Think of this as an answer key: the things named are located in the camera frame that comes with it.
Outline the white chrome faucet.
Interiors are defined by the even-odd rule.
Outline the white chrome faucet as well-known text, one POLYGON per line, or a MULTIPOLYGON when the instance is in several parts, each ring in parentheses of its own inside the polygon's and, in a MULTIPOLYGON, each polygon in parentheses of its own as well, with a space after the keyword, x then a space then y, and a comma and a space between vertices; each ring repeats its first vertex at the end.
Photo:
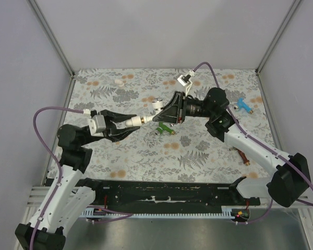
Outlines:
POLYGON ((142 124, 152 122, 153 118, 163 110, 163 108, 164 108, 163 99, 162 98, 155 98, 152 101, 152 108, 153 108, 153 114, 152 115, 141 117, 141 123, 142 124))

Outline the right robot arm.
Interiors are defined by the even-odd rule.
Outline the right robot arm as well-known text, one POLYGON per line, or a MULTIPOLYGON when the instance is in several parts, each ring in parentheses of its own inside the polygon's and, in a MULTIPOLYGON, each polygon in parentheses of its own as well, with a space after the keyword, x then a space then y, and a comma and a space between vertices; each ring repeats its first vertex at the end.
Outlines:
POLYGON ((291 155, 257 138, 231 115, 228 105, 225 91, 218 87, 211 88, 202 101, 176 91, 153 121, 180 124, 186 117, 207 118, 205 127, 212 137, 242 151, 269 174, 267 178, 236 180, 235 188, 228 192, 232 204, 240 205, 247 198, 271 198, 290 207, 299 201, 310 186, 306 157, 300 153, 291 155))

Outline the white pipe elbow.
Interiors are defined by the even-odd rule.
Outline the white pipe elbow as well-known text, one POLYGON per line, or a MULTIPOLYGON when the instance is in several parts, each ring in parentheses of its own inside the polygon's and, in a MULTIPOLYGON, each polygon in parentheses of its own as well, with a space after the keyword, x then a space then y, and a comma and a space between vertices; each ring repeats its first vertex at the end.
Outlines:
POLYGON ((122 87, 122 86, 125 85, 125 83, 124 83, 122 80, 120 80, 120 79, 116 79, 116 80, 114 81, 114 83, 115 83, 116 85, 118 85, 119 87, 122 87))

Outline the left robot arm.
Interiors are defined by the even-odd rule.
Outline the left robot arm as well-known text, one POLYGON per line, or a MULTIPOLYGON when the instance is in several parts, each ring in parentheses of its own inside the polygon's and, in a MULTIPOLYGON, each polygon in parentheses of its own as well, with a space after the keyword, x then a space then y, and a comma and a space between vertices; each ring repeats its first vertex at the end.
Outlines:
POLYGON ((104 200, 101 181, 86 178, 75 194, 73 188, 81 180, 92 156, 92 150, 85 145, 107 139, 119 142, 139 127, 119 129, 116 124, 125 122, 133 115, 119 114, 109 110, 74 110, 88 117, 84 127, 62 125, 57 131, 58 146, 62 148, 61 158, 50 153, 57 164, 58 172, 40 207, 28 223, 20 223, 15 235, 23 249, 63 249, 67 234, 82 212, 92 203, 104 200))

